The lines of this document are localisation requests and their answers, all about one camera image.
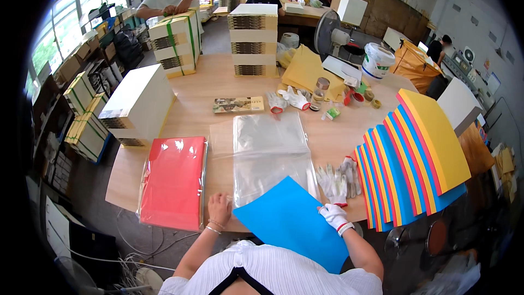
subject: lid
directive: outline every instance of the lid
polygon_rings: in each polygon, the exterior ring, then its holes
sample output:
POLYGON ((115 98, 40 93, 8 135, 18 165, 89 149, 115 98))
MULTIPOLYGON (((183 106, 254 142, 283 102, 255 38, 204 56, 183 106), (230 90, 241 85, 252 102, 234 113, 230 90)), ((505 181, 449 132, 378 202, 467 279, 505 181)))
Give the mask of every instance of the lid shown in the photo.
POLYGON ((318 78, 317 88, 320 90, 327 90, 329 88, 329 80, 326 78, 318 78))

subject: plastic wrapped package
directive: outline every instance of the plastic wrapped package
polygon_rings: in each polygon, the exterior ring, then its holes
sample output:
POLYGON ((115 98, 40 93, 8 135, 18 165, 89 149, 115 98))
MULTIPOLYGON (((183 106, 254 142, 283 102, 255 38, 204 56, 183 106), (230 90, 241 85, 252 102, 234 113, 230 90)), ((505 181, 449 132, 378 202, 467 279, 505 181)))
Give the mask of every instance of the plastic wrapped package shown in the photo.
POLYGON ((222 136, 211 136, 212 147, 215 155, 224 158, 227 144, 232 143, 235 207, 262 196, 286 176, 291 176, 316 199, 320 198, 298 112, 284 112, 278 118, 272 115, 236 116, 232 139, 224 132, 226 128, 219 129, 222 136))
POLYGON ((200 230, 203 226, 206 155, 205 137, 153 141, 142 173, 138 207, 141 223, 200 230))

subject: concrete floor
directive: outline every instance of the concrete floor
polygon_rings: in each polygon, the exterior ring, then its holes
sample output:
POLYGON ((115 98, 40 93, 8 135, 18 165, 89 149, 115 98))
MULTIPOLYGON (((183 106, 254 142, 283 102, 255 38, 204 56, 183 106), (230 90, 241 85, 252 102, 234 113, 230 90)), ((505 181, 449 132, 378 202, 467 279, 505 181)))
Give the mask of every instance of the concrete floor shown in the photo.
MULTIPOLYGON (((227 20, 220 17, 216 21, 208 21, 204 24, 205 33, 202 36, 202 48, 204 54, 216 52, 231 52, 227 20)), ((363 46, 367 42, 378 42, 380 39, 361 33, 354 33, 353 39, 357 44, 363 46)), ((354 57, 352 61, 361 63, 362 58, 354 57)), ((140 66, 154 64, 155 59, 152 51, 145 53, 145 58, 140 66)), ((142 225, 134 212, 121 210, 119 207, 105 201, 106 188, 112 165, 119 148, 119 143, 113 138, 108 144, 101 164, 95 166, 85 160, 78 160, 74 178, 70 183, 70 198, 74 212, 82 217, 88 226, 98 231, 116 237, 117 246, 122 257, 130 252, 136 252, 131 246, 145 253, 155 250, 161 243, 160 248, 165 248, 173 241, 192 234, 185 231, 173 231, 159 227, 142 225)), ((436 220, 440 214, 418 220, 409 226, 412 238, 424 238, 429 224, 436 220)), ((384 294, 406 294, 414 291, 418 283, 424 279, 431 279, 439 266, 445 261, 445 257, 434 259, 428 271, 419 268, 423 244, 412 244, 407 251, 398 259, 386 256, 384 252, 384 241, 387 233, 377 233, 366 229, 366 222, 361 223, 364 229, 364 238, 371 243, 381 257, 385 267, 383 281, 384 294)), ((243 237, 245 234, 222 233, 215 244, 214 253, 224 249, 232 239, 243 237)), ((197 236, 191 236, 180 240, 165 251, 147 260, 147 263, 159 266, 175 268, 180 259, 191 246, 197 236)), ((348 259, 344 269, 352 267, 348 259)), ((159 270, 157 272, 162 278, 171 276, 171 272, 159 270)))

